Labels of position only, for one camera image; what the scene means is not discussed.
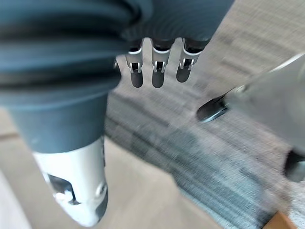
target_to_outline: gray carpet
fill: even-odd
[[[209,99],[305,51],[304,0],[237,0],[186,83],[175,78],[180,48],[177,40],[161,89],[151,84],[149,41],[142,88],[131,86],[119,58],[123,79],[109,98],[107,135],[170,172],[226,229],[262,228],[277,210],[305,228],[305,183],[282,175],[286,143],[235,111],[208,124],[195,119]]]

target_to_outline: metal joint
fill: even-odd
[[[152,68],[155,73],[158,71],[157,64],[159,62],[162,63],[161,73],[165,72],[165,68],[168,63],[168,59],[170,57],[170,52],[171,49],[160,51],[152,47],[152,66],[153,66]]]
[[[194,64],[197,62],[200,54],[202,51],[197,53],[190,53],[183,47],[180,55],[180,61],[179,61],[179,67],[181,69],[184,69],[184,67],[187,67],[188,70],[191,70]]]
[[[142,47],[135,51],[135,52],[128,52],[127,55],[125,55],[128,68],[131,73],[142,72],[142,65],[143,65],[143,59],[142,59]]]

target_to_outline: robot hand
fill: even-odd
[[[57,202],[81,225],[104,215],[107,94],[126,54],[141,87],[142,40],[152,40],[152,83],[161,87],[171,46],[183,38],[185,82],[233,0],[3,0],[0,105],[20,130]]]

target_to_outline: robotic finger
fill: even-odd
[[[152,39],[152,84],[160,88],[164,83],[165,68],[170,57],[174,40],[160,41]]]
[[[184,83],[188,80],[191,69],[197,62],[201,52],[204,50],[210,40],[194,41],[191,39],[184,39],[183,48],[180,54],[179,67],[177,70],[177,80]]]
[[[143,55],[142,55],[142,39],[131,42],[128,54],[125,55],[127,65],[130,70],[131,80],[134,87],[142,87],[143,85]]]

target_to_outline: striped carpet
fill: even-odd
[[[211,98],[305,51],[305,1],[237,0],[186,83],[175,78],[180,50],[177,40],[161,89],[151,84],[148,40],[142,88],[118,59],[123,79],[109,98],[107,135],[170,172],[225,229],[262,228],[277,210],[305,228],[305,183],[282,175],[289,145],[235,111],[207,124],[195,119]]]

